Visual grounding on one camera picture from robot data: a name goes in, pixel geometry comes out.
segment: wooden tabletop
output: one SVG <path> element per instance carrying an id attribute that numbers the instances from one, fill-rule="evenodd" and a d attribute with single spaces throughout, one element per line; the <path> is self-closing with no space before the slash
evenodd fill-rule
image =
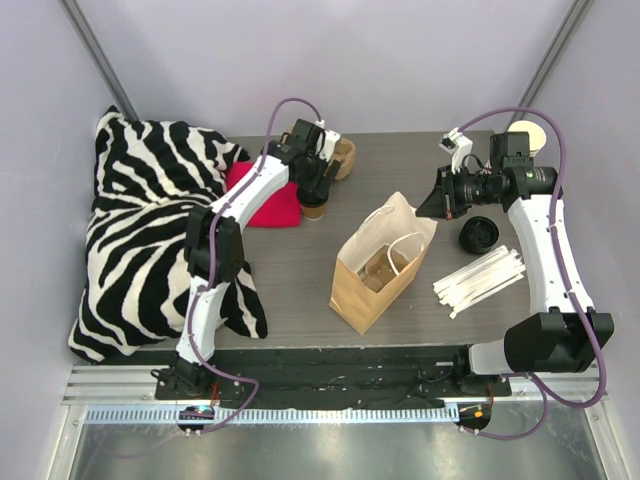
<path id="1" fill-rule="evenodd" d="M 488 158 L 489 132 L 472 132 L 474 153 Z M 473 207 L 465 217 L 439 221 L 435 238 L 413 283 L 373 326 L 359 335 L 328 306 L 336 255 L 369 213 L 400 191 L 414 207 L 429 194 L 436 168 L 450 162 L 438 147 L 442 133 L 345 135 L 356 145 L 356 165 L 349 177 L 331 187 L 325 216 L 303 219 L 290 229 L 247 228 L 245 255 L 267 314 L 266 339 L 241 337 L 227 328 L 217 332 L 217 348 L 424 345 L 486 342 L 527 318 L 526 280 L 449 318 L 433 292 L 433 282 L 477 257 L 461 250 L 458 234 L 473 215 L 491 218 L 500 231 L 497 245 L 520 251 L 500 206 Z M 259 137 L 235 138 L 253 157 Z M 163 342 L 155 348 L 173 348 Z"/>

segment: red cushion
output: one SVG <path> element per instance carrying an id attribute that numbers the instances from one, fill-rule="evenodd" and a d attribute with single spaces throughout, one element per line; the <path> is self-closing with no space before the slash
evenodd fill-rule
<path id="1" fill-rule="evenodd" d="M 253 163 L 239 162 L 227 173 L 227 188 L 231 190 L 253 167 Z M 296 184 L 289 182 L 258 209 L 248 226 L 261 228 L 286 228 L 300 225 L 300 203 L 296 197 Z"/>

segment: metal floor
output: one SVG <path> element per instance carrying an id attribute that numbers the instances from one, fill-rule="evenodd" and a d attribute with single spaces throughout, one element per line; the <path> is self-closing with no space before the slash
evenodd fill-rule
<path id="1" fill-rule="evenodd" d="M 489 430 L 522 432 L 540 407 L 537 401 L 496 403 Z M 585 412 L 550 407 L 542 430 L 514 442 L 474 438 L 452 424 L 256 425 L 176 438 L 133 460 L 112 455 L 142 452 L 177 427 L 86 425 L 70 478 L 606 479 Z"/>

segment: paper bag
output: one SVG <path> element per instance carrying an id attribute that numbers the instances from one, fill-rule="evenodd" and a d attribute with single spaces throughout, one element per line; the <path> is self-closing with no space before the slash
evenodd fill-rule
<path id="1" fill-rule="evenodd" d="M 415 208 L 400 192 L 391 195 L 340 249 L 329 306 L 364 334 L 415 278 L 437 225 L 430 218 L 417 218 Z M 387 252 L 401 254 L 408 264 L 376 293 L 363 283 L 361 272 L 385 247 Z"/>

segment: black and white striped cushion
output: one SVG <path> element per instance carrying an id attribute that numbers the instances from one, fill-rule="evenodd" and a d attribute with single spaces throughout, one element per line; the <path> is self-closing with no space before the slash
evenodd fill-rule
<path id="1" fill-rule="evenodd" d="M 214 130 L 130 122 L 115 107 L 107 111 L 96 135 L 87 283 L 69 336 L 76 355 L 101 362 L 180 336 L 189 294 L 187 215 L 224 194 L 224 172 L 248 158 Z M 221 317 L 241 335 L 267 336 L 246 263 L 227 291 Z"/>

